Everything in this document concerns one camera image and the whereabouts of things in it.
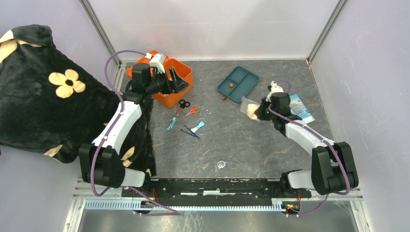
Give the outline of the beige bandage clear bag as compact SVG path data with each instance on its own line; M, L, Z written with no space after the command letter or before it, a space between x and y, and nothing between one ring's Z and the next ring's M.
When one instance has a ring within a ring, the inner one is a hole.
M245 96L241 98L240 112L246 114L251 120L260 122L258 116L255 114L260 105L252 100L247 99Z

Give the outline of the blue cotton pad packet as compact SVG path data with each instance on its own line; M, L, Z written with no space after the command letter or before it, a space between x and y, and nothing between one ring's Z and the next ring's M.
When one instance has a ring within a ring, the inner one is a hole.
M315 121L315 118L303 104L297 94L290 95L291 113L299 116L306 124Z

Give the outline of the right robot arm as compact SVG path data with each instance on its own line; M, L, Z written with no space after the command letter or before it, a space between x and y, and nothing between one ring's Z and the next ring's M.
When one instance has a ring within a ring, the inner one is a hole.
M315 190L320 195L347 195L358 187L359 177L351 146L347 142L325 138L293 114L290 95L275 81L271 82L268 90L255 115L259 120L271 121L277 131L295 141L311 156L310 169L282 174L280 193L292 197L301 188Z

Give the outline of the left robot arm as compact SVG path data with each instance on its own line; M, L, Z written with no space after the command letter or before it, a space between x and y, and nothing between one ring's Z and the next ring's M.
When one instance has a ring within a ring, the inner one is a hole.
M120 150L132 126L143 115L156 93L177 94L188 89L189 83L180 77L174 67L164 66L166 56L162 53L145 55L147 63L132 67L131 80L105 129L92 143L79 149L82 178L95 189L97 185L113 189L133 187L140 197L148 196L152 184L146 173L126 168L120 159Z

